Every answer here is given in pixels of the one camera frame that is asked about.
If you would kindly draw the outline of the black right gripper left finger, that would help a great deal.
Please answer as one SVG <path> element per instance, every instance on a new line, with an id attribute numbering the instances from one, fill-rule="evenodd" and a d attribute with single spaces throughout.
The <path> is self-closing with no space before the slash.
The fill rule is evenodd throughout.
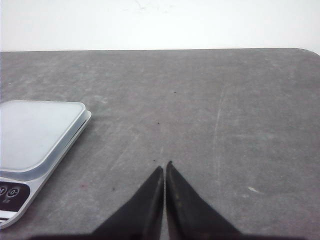
<path id="1" fill-rule="evenodd" d="M 92 234 L 104 240 L 158 240 L 164 209 L 164 170 L 157 167 L 132 198 Z"/>

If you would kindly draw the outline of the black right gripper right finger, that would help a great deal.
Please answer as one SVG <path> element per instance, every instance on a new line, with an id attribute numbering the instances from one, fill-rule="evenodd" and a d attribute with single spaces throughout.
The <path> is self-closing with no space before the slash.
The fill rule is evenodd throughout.
<path id="1" fill-rule="evenodd" d="M 238 238 L 240 231 L 214 210 L 170 161 L 165 178 L 166 211 L 171 240 Z"/>

